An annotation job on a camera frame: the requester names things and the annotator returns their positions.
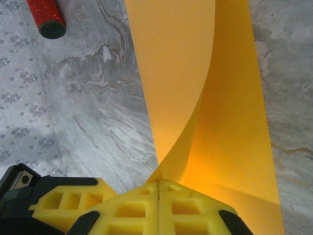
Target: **red glitter tube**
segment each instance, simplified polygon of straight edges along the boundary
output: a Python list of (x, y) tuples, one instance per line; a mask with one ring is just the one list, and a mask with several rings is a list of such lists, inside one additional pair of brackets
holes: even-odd
[(65, 34), (66, 26), (54, 0), (26, 0), (39, 33), (48, 39)]

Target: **gray marble surface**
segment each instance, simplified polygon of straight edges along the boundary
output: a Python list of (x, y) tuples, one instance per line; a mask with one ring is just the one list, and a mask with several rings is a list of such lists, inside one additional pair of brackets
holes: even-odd
[[(157, 161), (123, 0), (58, 0), (67, 23), (42, 38), (24, 1), (0, 0), (0, 175), (141, 185)], [(313, 2), (250, 0), (287, 235), (313, 233)]]

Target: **curled paper sheet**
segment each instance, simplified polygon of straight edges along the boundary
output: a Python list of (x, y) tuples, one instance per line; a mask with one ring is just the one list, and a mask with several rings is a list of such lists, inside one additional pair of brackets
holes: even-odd
[(283, 235), (247, 0), (126, 0), (159, 167)]

